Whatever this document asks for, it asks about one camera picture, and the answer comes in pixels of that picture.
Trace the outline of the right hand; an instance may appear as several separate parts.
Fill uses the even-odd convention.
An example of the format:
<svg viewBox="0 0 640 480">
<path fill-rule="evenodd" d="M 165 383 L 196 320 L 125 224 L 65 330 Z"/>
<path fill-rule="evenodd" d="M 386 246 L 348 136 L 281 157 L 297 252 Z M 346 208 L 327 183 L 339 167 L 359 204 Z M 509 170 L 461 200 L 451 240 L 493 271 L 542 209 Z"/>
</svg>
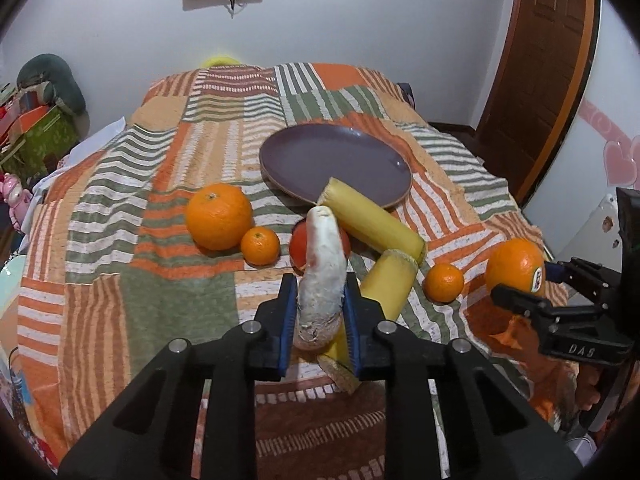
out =
<svg viewBox="0 0 640 480">
<path fill-rule="evenodd" d="M 600 401 L 597 389 L 601 371 L 592 365 L 580 364 L 576 379 L 575 403 L 578 410 L 589 411 Z"/>
</svg>

